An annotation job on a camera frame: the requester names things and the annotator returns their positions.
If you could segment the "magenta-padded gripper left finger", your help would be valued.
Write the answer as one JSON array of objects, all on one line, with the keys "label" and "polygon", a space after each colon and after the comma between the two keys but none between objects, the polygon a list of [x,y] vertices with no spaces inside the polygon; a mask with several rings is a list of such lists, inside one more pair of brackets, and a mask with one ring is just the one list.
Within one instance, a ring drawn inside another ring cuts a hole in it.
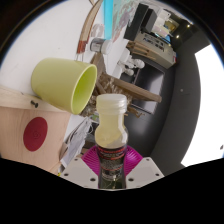
[{"label": "magenta-padded gripper left finger", "polygon": [[98,188],[100,162],[96,147],[88,149],[81,157],[75,157],[62,172],[61,177],[78,186]]}]

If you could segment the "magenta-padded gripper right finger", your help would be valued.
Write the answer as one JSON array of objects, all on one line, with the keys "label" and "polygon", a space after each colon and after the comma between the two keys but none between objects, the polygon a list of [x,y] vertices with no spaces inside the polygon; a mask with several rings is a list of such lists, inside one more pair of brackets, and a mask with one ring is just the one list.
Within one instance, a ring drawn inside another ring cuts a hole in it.
[{"label": "magenta-padded gripper right finger", "polygon": [[132,147],[127,147],[124,159],[126,188],[140,188],[164,177],[150,157],[142,157]]}]

